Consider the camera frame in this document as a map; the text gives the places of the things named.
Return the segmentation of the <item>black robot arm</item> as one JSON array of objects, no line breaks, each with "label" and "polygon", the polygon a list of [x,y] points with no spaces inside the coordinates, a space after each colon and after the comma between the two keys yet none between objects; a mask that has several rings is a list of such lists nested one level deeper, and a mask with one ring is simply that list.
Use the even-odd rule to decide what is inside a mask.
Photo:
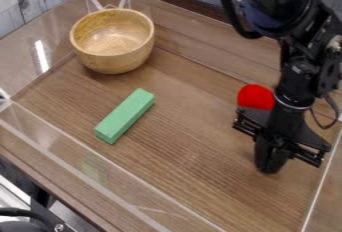
[{"label": "black robot arm", "polygon": [[314,102],[338,105],[342,82],[342,20],[322,0],[221,0],[240,35],[270,37],[281,46],[281,78],[269,109],[241,104],[234,128],[254,138],[254,162],[266,174],[294,158],[318,167],[330,143],[306,124]]}]

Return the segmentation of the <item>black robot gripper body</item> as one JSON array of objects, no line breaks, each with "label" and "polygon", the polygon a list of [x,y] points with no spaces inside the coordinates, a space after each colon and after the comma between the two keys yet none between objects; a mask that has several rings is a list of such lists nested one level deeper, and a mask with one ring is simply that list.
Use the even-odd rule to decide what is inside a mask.
[{"label": "black robot gripper body", "polygon": [[240,107],[233,127],[253,137],[254,162],[266,174],[278,173],[289,159],[320,168],[330,143],[308,126],[304,110],[277,104],[273,109]]}]

